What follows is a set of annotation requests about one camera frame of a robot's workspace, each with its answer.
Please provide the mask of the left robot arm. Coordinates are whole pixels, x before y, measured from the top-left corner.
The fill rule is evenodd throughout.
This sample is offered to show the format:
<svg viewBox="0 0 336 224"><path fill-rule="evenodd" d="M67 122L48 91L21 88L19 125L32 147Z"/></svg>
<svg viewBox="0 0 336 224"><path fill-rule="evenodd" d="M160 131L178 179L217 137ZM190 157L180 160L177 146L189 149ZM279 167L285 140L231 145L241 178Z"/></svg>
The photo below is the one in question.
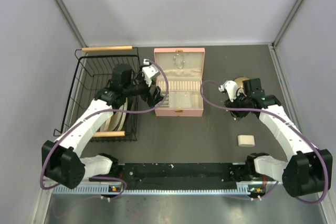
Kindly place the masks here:
<svg viewBox="0 0 336 224"><path fill-rule="evenodd" d="M122 105L131 97L140 96L154 111L162 105L166 96L156 87L151 92L156 78L165 76L163 69L154 61L146 59L140 72L133 73L132 67L121 63L112 70L108 84L100 89L84 114L63 135L54 141L46 141L41 148L42 169L40 187L47 190L44 177L57 185L76 188L82 180L103 176L114 180L119 174L117 160L107 154L83 158L83 150L97 130L116 112L122 112Z"/></svg>

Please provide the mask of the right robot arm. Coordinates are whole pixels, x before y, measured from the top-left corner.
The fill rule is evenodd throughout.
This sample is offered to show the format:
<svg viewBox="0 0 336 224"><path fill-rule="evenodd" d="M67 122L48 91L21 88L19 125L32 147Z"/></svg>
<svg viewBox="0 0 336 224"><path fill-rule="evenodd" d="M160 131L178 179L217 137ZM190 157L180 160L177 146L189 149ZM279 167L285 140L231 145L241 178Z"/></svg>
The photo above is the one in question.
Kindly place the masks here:
<svg viewBox="0 0 336 224"><path fill-rule="evenodd" d="M286 155L280 161L266 153L253 153L245 162L245 174L252 180L262 175L283 184L291 197L326 193L331 186L332 154L307 141L286 114L275 95L266 95L261 80L247 79L242 85L228 80L219 91L226 93L224 102L235 120L253 113L272 133Z"/></svg>

